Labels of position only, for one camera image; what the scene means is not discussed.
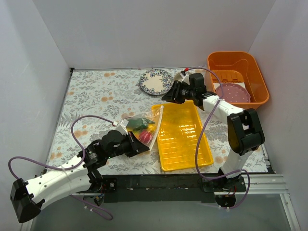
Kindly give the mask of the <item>red pomegranate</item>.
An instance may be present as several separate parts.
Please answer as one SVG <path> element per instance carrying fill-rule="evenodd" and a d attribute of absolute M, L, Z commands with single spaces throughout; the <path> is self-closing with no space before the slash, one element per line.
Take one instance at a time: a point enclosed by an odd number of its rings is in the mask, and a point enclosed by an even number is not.
<path fill-rule="evenodd" d="M 150 131 L 143 130 L 139 135 L 139 141 L 143 144 L 149 144 L 152 140 L 153 134 Z"/>

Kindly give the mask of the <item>clear zip top bag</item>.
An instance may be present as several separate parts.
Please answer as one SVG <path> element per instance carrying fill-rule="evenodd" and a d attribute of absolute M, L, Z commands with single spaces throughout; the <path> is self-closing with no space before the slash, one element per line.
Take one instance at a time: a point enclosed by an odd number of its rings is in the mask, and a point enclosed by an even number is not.
<path fill-rule="evenodd" d="M 162 122 L 164 106 L 159 105 L 149 111 L 122 119 L 116 126 L 116 130 L 124 135 L 132 132 L 133 135 L 149 150 L 152 149 Z"/>

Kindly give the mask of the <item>green cucumber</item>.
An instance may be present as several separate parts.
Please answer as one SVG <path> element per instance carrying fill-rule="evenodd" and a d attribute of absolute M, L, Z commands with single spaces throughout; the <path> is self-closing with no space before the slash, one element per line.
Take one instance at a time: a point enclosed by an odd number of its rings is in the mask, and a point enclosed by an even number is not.
<path fill-rule="evenodd" d="M 142 130 L 142 129 L 147 129 L 151 124 L 155 124 L 155 122 L 145 117 L 130 118 L 128 119 L 127 127 L 136 130 Z"/>

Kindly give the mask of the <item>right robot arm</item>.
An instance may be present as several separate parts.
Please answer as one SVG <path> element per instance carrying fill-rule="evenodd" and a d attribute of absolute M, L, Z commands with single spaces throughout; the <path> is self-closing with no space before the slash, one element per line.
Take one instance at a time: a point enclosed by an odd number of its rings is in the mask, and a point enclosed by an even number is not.
<path fill-rule="evenodd" d="M 174 81 L 171 89 L 162 97 L 163 101 L 182 104 L 186 100 L 210 115 L 215 115 L 227 124 L 230 151 L 225 163 L 219 168 L 216 177 L 201 177 L 213 182 L 223 190 L 231 190 L 239 182 L 243 167 L 253 153 L 265 141 L 263 129 L 255 109 L 236 107 L 215 93 L 208 91 L 202 74 L 188 76 L 189 82 Z"/>

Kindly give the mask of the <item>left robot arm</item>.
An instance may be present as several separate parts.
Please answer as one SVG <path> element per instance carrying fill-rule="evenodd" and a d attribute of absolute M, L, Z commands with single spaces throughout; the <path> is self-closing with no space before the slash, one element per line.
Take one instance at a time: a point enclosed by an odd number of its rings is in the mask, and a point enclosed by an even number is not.
<path fill-rule="evenodd" d="M 114 178 L 104 179 L 98 169 L 106 165 L 110 158 L 120 155 L 133 157 L 149 151 L 152 141 L 138 139 L 129 131 L 121 134 L 111 130 L 100 140 L 93 141 L 84 151 L 80 151 L 59 170 L 47 172 L 39 177 L 13 182 L 10 200 L 19 223 L 35 218 L 48 205 L 78 192 L 112 192 Z"/>

